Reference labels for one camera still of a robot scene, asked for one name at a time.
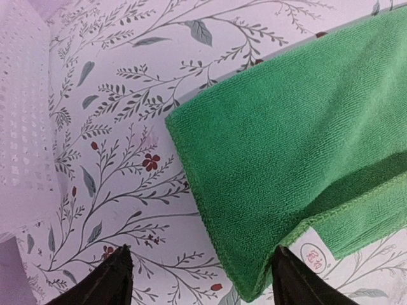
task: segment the floral tablecloth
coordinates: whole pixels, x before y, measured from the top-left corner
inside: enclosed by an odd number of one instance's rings
[[[17,236],[38,303],[127,243],[133,304],[244,304],[210,244],[164,117],[237,72],[403,2],[74,0],[60,8],[47,21],[48,103],[63,198],[54,217]],[[406,304],[406,237],[401,230],[324,262],[320,275],[360,304]],[[323,256],[306,242],[308,258]],[[254,304],[272,299],[269,288]]]

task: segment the green fabric fold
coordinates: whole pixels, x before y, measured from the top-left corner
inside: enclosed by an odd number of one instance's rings
[[[240,73],[166,124],[200,215],[245,301],[309,226],[339,259],[405,226],[407,10]]]

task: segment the green cloth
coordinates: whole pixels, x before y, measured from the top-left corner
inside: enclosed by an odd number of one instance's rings
[[[407,10],[237,74],[166,120],[200,215],[245,301],[309,226],[339,259],[407,215]]]

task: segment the terry cloth texture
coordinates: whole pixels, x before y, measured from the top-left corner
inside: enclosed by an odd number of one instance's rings
[[[406,224],[407,10],[237,74],[167,128],[226,273],[245,301],[309,226],[339,259]]]

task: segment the table surface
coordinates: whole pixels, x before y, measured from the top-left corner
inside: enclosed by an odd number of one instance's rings
[[[17,236],[38,303],[128,243],[133,304],[245,304],[210,244],[165,116],[238,71],[403,2],[74,0],[59,9],[47,22],[63,200]],[[320,275],[359,304],[406,304],[406,237],[403,229]],[[253,304],[272,299],[268,288]]]

